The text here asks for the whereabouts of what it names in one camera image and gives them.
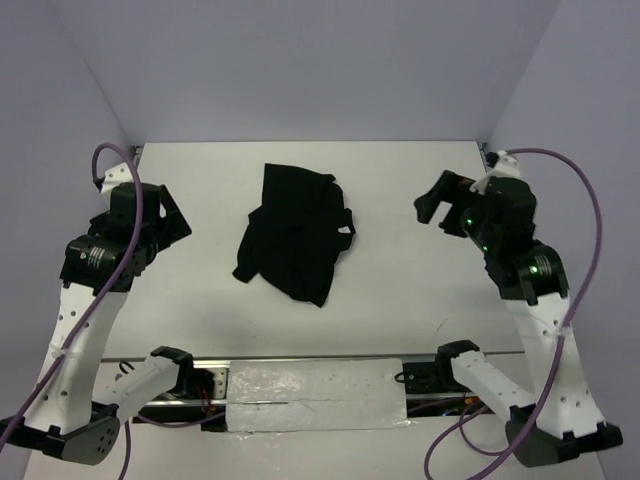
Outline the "black t-shirt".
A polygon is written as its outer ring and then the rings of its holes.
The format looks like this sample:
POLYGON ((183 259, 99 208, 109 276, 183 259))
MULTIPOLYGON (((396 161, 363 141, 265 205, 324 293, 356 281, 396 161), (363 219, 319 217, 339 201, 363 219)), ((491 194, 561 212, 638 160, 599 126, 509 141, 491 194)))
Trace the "black t-shirt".
POLYGON ((355 234, 333 175, 267 164, 261 205, 248 215, 233 276, 248 283, 259 275, 291 299, 321 308, 355 234))

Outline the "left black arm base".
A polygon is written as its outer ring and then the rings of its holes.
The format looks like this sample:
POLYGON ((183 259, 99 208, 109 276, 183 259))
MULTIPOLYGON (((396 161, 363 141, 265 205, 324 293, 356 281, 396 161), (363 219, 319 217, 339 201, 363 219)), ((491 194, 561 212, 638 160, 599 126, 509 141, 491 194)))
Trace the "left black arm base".
POLYGON ((226 367, 195 368, 186 384, 150 400, 132 420, 165 428, 199 427, 206 432, 226 432, 226 367))

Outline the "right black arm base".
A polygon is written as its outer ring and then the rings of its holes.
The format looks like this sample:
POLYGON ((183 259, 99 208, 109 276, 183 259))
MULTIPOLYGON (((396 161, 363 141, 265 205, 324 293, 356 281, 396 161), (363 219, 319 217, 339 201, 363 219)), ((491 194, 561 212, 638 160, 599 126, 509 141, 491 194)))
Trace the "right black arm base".
POLYGON ((404 387, 410 419, 458 415, 479 400, 466 387, 447 386, 434 362, 404 363, 394 380, 404 387))

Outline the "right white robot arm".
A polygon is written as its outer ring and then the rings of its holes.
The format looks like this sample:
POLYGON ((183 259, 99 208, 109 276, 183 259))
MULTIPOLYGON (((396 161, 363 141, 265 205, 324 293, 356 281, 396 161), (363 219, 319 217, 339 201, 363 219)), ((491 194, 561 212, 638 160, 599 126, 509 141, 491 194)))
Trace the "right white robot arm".
POLYGON ((623 443, 620 428, 605 419, 590 392, 571 327, 595 274, 602 238, 595 238, 585 280, 572 295, 561 257, 535 236, 537 199, 516 155, 488 153, 486 173, 478 180, 446 170, 414 202, 422 224, 449 204, 440 228, 470 239, 482 252, 485 270, 515 321, 533 381, 533 391, 522 389, 469 340, 438 348, 437 384, 469 391, 504 423, 508 445, 481 477, 510 456, 533 468, 623 443))

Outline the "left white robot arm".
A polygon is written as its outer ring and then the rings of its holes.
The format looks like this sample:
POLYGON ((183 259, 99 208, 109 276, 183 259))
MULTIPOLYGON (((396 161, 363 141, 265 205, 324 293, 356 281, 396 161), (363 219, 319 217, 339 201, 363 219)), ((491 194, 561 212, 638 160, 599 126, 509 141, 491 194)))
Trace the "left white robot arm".
POLYGON ((97 465, 121 426, 149 401, 195 388, 191 354, 153 350, 133 372, 94 388, 112 326, 134 281, 191 229, 168 189, 122 163, 97 182, 107 204, 65 249, 56 326, 28 407, 1 422, 1 441, 66 462, 97 465))

